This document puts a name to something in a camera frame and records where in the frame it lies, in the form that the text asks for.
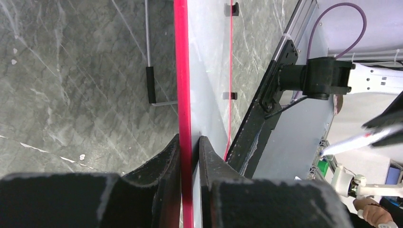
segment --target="red strip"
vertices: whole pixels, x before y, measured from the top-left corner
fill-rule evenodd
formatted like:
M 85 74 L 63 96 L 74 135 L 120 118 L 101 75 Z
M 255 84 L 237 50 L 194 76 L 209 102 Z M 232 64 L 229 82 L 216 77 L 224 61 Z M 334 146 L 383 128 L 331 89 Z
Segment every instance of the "red strip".
M 183 227 L 193 228 L 192 132 L 190 117 L 189 33 L 187 0 L 173 1 L 178 94 L 179 145 L 181 149 Z
M 232 10 L 230 11 L 230 87 L 228 90 L 231 94 L 231 92 L 232 92 Z M 231 104 L 232 104 L 232 101 L 230 99 L 230 120 L 228 123 L 228 142 L 227 142 L 227 148 L 225 149 L 224 161 L 227 160 L 228 150 L 230 149 L 230 145 L 231 145 Z

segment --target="person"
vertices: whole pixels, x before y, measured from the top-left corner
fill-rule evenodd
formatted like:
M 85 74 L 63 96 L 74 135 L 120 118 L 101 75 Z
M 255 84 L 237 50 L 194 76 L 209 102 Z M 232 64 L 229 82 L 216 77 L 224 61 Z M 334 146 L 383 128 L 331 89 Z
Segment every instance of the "person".
M 364 217 L 361 219 L 349 212 L 350 220 L 355 228 L 377 228 L 379 224 L 390 221 L 403 228 L 403 210 L 386 198 L 382 198 L 379 203 L 371 198 L 355 199 L 353 205 L 357 211 L 363 210 Z

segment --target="black handle grip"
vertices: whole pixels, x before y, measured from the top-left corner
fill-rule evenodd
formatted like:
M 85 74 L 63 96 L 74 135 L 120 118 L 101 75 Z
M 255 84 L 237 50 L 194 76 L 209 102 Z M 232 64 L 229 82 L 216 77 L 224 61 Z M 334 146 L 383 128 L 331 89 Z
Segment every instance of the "black handle grip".
M 155 82 L 154 82 L 154 67 L 147 66 L 145 68 L 145 73 L 147 75 L 147 92 L 148 92 L 148 103 L 157 103 L 155 98 Z

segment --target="blue object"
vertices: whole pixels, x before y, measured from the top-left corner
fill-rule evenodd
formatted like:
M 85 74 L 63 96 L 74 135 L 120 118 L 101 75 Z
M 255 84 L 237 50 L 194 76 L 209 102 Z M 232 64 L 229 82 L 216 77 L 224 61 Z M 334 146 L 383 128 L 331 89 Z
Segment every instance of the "blue object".
M 386 177 L 385 184 L 397 184 L 399 182 L 400 169 L 389 168 L 388 176 Z

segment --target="metal handle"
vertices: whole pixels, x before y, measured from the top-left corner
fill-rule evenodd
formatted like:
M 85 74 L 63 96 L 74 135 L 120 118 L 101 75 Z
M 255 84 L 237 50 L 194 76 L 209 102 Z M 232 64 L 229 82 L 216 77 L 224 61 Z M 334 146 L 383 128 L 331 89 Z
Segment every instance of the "metal handle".
M 360 218 L 360 219 L 364 219 L 364 217 L 363 217 L 363 210 L 358 210 L 358 212 L 357 212 L 357 215 L 358 215 L 358 217 Z M 390 221 L 390 222 L 388 222 L 388 223 L 386 223 L 386 224 L 379 224 L 378 225 L 378 228 L 398 228 L 397 227 L 397 225 L 396 225 L 396 223 L 395 222 L 393 222 L 393 221 Z

